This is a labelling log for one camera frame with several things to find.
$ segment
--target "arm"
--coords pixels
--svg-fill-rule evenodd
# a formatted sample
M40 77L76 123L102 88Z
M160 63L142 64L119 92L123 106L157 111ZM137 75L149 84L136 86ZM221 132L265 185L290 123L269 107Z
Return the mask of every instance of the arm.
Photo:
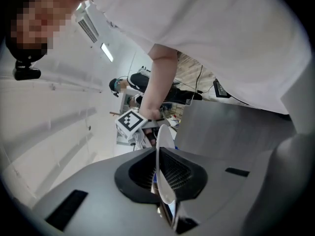
M140 114L148 119L159 118L159 108L166 98L177 69L177 51L166 46L154 45L149 52L153 60L148 87L143 96Z

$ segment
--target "black rectangular slot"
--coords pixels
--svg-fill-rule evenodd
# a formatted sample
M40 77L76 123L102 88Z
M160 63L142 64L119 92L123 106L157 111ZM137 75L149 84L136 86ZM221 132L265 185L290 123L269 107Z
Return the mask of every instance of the black rectangular slot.
M46 218L46 222L63 231L81 203L87 196L87 192L74 190L54 211Z
M249 171L243 171L243 170L235 169L235 168L231 168L231 167L227 168L225 171L229 172L231 174L241 176L241 177L248 177L248 175L250 174Z

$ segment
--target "forearm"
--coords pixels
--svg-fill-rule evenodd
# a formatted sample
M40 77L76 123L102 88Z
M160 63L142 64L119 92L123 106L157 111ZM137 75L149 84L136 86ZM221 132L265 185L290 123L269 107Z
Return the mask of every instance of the forearm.
M157 110L166 98L175 78L177 58L163 57L153 61L148 87L141 109Z

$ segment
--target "air vent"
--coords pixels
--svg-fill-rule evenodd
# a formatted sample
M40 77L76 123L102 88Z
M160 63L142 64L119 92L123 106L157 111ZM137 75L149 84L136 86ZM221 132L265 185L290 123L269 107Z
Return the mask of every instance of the air vent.
M86 11L83 11L77 16L78 24L81 26L81 28L84 30L84 32L89 36L89 38L92 40L93 43L97 42L98 32L95 29L92 21L90 20L90 17L86 13Z

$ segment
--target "black pants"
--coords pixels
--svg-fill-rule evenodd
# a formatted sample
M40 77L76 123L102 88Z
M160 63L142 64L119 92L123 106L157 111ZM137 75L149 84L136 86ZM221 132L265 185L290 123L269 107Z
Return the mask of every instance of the black pants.
M194 96L193 94L193 91L180 90L177 87L172 87L164 102L172 102L185 105L186 101L191 100L192 97L194 100L202 100L201 94L197 92L194 94Z

